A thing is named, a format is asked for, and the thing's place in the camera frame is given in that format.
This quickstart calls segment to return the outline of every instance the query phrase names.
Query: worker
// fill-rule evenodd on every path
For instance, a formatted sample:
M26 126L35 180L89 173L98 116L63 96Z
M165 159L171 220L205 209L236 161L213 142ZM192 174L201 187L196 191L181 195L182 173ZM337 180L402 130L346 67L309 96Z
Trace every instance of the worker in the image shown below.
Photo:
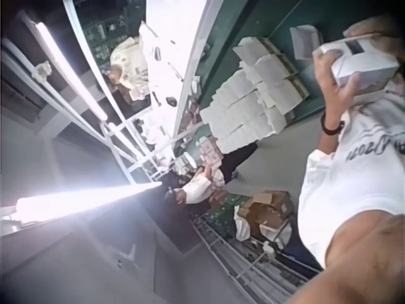
M216 190L230 182L236 177L236 168L247 160L258 148L255 142L241 147L233 152L224 154L221 165L218 169L205 164L197 170L189 183L181 188L168 190L165 200L177 202L178 205L190 205L202 203L208 199Z
M387 28L393 23L381 16L353 25L345 35L384 34ZM401 62L405 50L398 43L400 36L390 37L373 38L373 44ZM352 106L359 75L337 87L331 66L339 56L338 51L313 55L326 108L298 207L302 242L325 271L289 303L404 303L403 79L396 77L400 81L389 84L382 99Z
M178 188L189 183L193 176L194 174L190 171L187 171L185 174L178 174L174 170L169 170L165 175L159 178L159 181L167 188Z
M129 37L111 53L111 69L107 75L115 86L129 90L133 101L142 100L149 94L147 63L139 37Z

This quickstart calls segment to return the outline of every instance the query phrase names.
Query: metal frame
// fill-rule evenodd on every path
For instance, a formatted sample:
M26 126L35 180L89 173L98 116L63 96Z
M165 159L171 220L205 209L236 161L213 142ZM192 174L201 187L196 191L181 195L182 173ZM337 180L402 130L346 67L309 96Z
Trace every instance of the metal frame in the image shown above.
M173 136L178 134L184 110L187 105L187 97L189 95L189 89L191 88L192 79L197 72L197 66L204 51L205 43L211 29L213 28L216 17L220 12L223 0L207 0L207 2L209 3L206 5L201 15L201 21L197 29L196 37L194 38L189 64L187 65L187 69L185 71L183 88L178 101L178 110Z
M195 221L192 221L192 226L197 235L201 238L202 242L206 245L209 252L224 269L227 276L231 278L231 280L234 282L237 288L244 294L244 296L251 303L258 303L254 299L254 297L252 297L252 293L255 293L255 296L262 297L262 299L264 298L266 302L270 304L277 304L279 303L279 301L276 300L274 296L271 295L271 292L269 292L268 290L264 290L262 286L260 286L257 282L255 282L252 275L248 274L249 271L253 272L254 275L262 278L262 280L264 280L266 283L269 284L269 287L281 292L284 296L291 296L293 292L295 292L293 290L287 289L285 286L282 285L281 282L272 278L268 274L265 274L262 270L258 268L257 264L265 255L267 255L266 252L262 253L259 257L257 257L255 261L249 262L233 246L231 246L228 242L226 242L213 228L211 228L203 218L199 218ZM203 230L208 231L215 239L209 242L206 239L206 236L204 236L202 232ZM221 257L219 251L214 250L214 246L217 246L217 248L221 246L223 250L229 252L238 261L242 262L247 266L244 267L241 271L235 271L234 269L231 269L229 265L228 266L225 265L225 263L223 262L224 258ZM249 285L251 286L250 292L248 292L247 290L247 287Z
M101 88L103 89L106 97L108 98L109 102L111 103L112 107L115 109L117 112L117 115L121 119L121 123L116 126L115 130L111 130L110 128L107 127L106 122L101 122L101 129L103 131L102 136L100 133L98 133L94 128L90 126L88 122L86 122L80 114L78 114L75 109L67 102L59 92L57 92L48 82L44 82L42 85L43 87L38 84L36 81L34 81L31 78L31 75L29 73L32 73L35 70L34 65L27 59L27 57L8 39L3 39L2 40L2 45L5 47L5 50L7 51L2 51L2 56L3 56L3 62L6 64L14 73L21 78L22 81L24 81L31 89L33 89L41 98L46 100L53 108L55 108L57 111L62 113L69 121L75 123L78 125L82 130L86 131L88 134L91 136L95 137L97 140L105 144L107 147L109 147L112 152L114 157L116 158L120 168L123 170L123 173L127 177L129 183L133 184L134 178L131 175L131 172L135 170L136 168L143 168L145 171L146 175L148 176L149 180L155 181L156 179L159 179L163 174L166 172L161 171L156 162L154 161L154 157L162 150L164 150L166 147L171 146L173 143L175 143L178 140L181 140L185 136L188 136L189 134L195 132L200 126L203 125L203 123L198 123L191 128L187 129L185 132L176 135L175 137L169 139L167 142L164 142L163 144L159 144L156 149L152 152L150 152L141 138L140 134L137 132L135 129L134 125L132 122L137 119L142 117L145 113L151 111L151 107L148 107L141 112L133 115L129 119L125 119L123 116L123 113L119 109L116 101L114 100L111 92L109 91L103 77L101 76L101 73L98 69L98 66L96 65L96 62L91 54L90 48L87 44L87 41L85 40L83 30L78 22L77 14L73 5L72 0L64 0L64 5L66 8L66 12L68 13L68 17L70 19L71 25L73 27L73 30L75 31L75 34L77 36L77 39L79 41L80 47L82 48L82 51L85 54L85 57L87 61L89 62L89 65L92 69L92 73L94 74L95 78L99 82ZM37 31L35 27L35 23L29 18L29 16L21 12L19 14L19 17L22 19L23 23L28 27L28 29L31 31L32 35L35 37L35 39L38 41L38 43L41 45L45 53L47 54L48 58L54 63L56 68L58 68L60 74L65 78L68 84L70 84L70 80L68 79L68 76L62 71L61 67L58 65L58 62L56 62L56 58L53 57L53 54L51 50L47 47L46 42L43 40L42 36L40 33ZM10 56L8 54L10 52L17 60L14 59L14 57ZM134 158L133 156L129 155L128 153L122 151L120 148L115 146L112 143L111 136L115 135L115 132L118 130L122 129L128 129L130 135L134 139L134 141L139 145L139 147L142 150L142 153L138 155L138 159ZM122 162L121 157L126 158L129 160L132 165L127 168L124 163ZM155 169L156 172L153 174L149 174L149 172L142 166L145 162L150 161Z

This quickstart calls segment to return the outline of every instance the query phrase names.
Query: fluorescent light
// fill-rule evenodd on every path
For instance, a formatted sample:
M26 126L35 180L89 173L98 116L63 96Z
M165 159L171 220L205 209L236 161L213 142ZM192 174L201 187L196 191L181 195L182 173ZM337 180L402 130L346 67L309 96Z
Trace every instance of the fluorescent light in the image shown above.
M149 182L20 198L16 205L16 217L23 223L45 222L103 206L160 185L161 182Z
M49 33L46 26L40 22L36 25L39 33L41 34L43 40L47 44L49 50L52 52L56 62L58 63L59 67L62 69L63 73L69 78L71 86L81 95L83 100L89 105L90 109L97 115L100 120L105 122L107 120L107 114L103 111L103 109L99 106L97 101L93 98L90 94L89 90L83 85L82 81L80 81L79 77L73 71L72 67L67 62L66 58L63 56L61 50L59 49L58 45L56 44L55 40L52 38L51 33Z
M110 130L114 133L114 135L129 149L131 150L137 158L142 158L143 155L139 152L137 148L125 137L124 134L118 129L118 127L110 122L108 124Z

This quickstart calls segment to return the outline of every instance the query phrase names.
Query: black bracelet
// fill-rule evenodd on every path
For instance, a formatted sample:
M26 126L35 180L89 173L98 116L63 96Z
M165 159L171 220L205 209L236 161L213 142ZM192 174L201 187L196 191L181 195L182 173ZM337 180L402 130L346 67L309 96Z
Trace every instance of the black bracelet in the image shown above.
M329 130L325 127L325 119L326 119L326 113L324 113L321 117L321 126L322 126L322 131L328 135L328 136L334 136L337 134L340 134L344 128L344 122L340 121L339 126L335 130Z

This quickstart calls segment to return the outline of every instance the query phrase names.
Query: white shirt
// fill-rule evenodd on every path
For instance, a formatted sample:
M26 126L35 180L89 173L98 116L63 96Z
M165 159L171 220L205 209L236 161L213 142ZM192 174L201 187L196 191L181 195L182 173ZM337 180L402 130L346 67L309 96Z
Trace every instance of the white shirt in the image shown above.
M111 65L122 68L120 83L130 90L138 90L143 95L149 93L147 63L138 37L129 37L111 53Z
M405 213L405 100L383 99L357 106L342 117L335 153L315 150L308 157L299 197L302 242L325 268L336 230L367 210Z
M207 179L203 174L195 176L183 187L186 193L186 204L198 204L206 200L215 191L215 184Z

